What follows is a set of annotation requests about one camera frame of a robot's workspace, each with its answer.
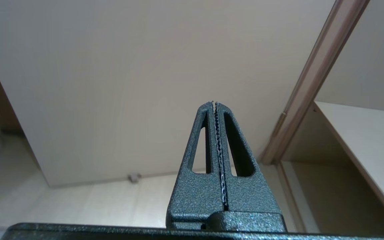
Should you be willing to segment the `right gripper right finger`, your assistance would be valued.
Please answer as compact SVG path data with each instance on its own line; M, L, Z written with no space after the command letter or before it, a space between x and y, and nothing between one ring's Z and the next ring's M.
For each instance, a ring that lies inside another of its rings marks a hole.
M215 135L225 210L281 214L233 112L215 104Z

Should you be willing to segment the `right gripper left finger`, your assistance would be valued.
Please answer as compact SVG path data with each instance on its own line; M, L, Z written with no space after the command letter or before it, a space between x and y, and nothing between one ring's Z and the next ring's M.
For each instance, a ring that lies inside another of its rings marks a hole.
M207 219L228 208L218 102L201 105L193 123L166 213L168 229L205 229ZM205 130L206 173L195 173L201 130Z

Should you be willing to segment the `white door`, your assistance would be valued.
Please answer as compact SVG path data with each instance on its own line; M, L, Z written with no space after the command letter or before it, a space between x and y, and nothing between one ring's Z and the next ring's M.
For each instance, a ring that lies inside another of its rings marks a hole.
M268 143L335 0L0 0L0 82L50 186L179 170L200 105Z

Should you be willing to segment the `white shelf board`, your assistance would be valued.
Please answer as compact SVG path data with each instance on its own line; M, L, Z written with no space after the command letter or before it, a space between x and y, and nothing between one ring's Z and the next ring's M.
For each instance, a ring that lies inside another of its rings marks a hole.
M318 101L314 106L384 204L384 111Z

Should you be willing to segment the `dark skirting board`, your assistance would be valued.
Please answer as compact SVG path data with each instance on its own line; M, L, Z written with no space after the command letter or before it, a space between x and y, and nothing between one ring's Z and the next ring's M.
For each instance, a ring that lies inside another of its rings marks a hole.
M17 136L17 137L20 137L20 138L24 138L25 137L25 133L23 132L22 129L1 128L0 131L1 131L1 133L3 135Z

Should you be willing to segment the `beige door frame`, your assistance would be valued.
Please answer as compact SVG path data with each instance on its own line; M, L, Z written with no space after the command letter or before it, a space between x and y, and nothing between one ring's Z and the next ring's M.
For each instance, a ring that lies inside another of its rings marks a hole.
M279 163L369 2L335 0L282 111L287 113L284 124L276 137L272 132L265 150L258 158L260 163Z

